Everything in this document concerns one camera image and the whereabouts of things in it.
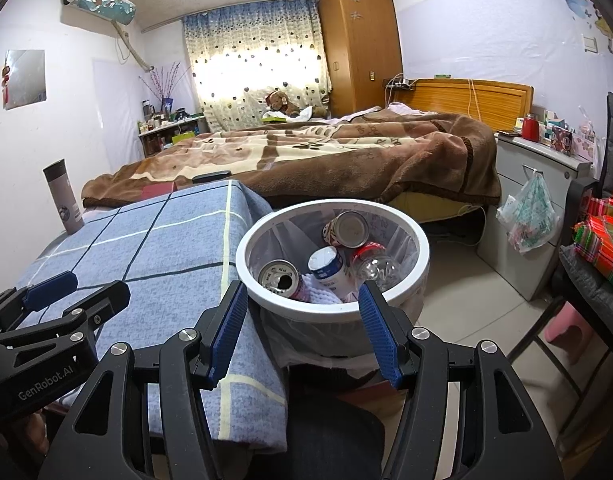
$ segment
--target pink stool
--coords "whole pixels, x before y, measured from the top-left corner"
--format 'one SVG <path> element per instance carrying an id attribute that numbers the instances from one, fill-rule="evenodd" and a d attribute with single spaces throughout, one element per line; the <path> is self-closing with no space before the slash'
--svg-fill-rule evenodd
<path id="1" fill-rule="evenodd" d="M 587 321 L 567 301 L 560 313 L 544 329 L 544 339 L 569 354 L 571 364 L 575 364 L 584 353 L 595 332 Z"/>

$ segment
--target plastic trash bag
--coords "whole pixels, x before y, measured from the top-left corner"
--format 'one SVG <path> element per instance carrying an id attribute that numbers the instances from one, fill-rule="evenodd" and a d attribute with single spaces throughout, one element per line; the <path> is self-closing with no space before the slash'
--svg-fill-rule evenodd
<path id="1" fill-rule="evenodd" d="M 560 220 L 551 204 L 544 177 L 537 172 L 516 197 L 509 195 L 496 217 L 506 228 L 509 243 L 520 254 L 547 243 Z"/>

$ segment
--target black chair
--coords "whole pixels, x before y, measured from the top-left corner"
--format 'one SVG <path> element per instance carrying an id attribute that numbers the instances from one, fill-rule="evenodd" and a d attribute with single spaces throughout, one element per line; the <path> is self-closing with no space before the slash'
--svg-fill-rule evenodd
<path id="1" fill-rule="evenodd" d="M 564 422 L 561 431 L 573 420 L 573 416 L 586 395 L 592 378 L 582 391 L 569 372 L 564 368 L 553 352 L 539 337 L 539 333 L 547 323 L 561 310 L 565 302 L 569 302 L 608 347 L 607 353 L 598 364 L 595 372 L 609 352 L 613 353 L 613 286 L 599 271 L 580 257 L 573 243 L 573 226 L 577 223 L 580 212 L 590 196 L 602 197 L 613 193 L 613 94 L 608 95 L 608 135 L 606 153 L 599 181 L 593 178 L 573 180 L 569 186 L 564 209 L 563 227 L 561 229 L 559 257 L 560 262 L 551 280 L 553 300 L 531 327 L 520 342 L 508 355 L 509 361 L 515 361 L 531 343 L 536 343 L 547 357 L 558 368 L 573 389 L 579 395 L 579 401 Z M 582 478 L 613 478 L 613 425 L 609 435 L 595 452 L 587 466 L 580 472 L 577 479 Z"/>

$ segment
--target thermos bottle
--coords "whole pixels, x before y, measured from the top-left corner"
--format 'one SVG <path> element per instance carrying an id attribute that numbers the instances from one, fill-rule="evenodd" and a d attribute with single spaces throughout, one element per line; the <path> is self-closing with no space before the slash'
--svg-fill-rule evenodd
<path id="1" fill-rule="evenodd" d="M 51 195 L 53 195 L 53 202 L 56 203 L 58 208 L 62 224 L 64 224 L 66 232 L 72 235 L 84 226 L 84 220 L 66 174 L 64 159 L 44 168 L 44 176 L 48 182 L 48 188 L 51 190 Z"/>

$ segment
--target mirror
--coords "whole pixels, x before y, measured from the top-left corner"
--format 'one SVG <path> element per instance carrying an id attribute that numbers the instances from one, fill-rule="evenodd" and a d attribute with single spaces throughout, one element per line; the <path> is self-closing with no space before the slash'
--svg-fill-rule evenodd
<path id="1" fill-rule="evenodd" d="M 46 101 L 44 50 L 9 50 L 2 69 L 5 110 Z"/>

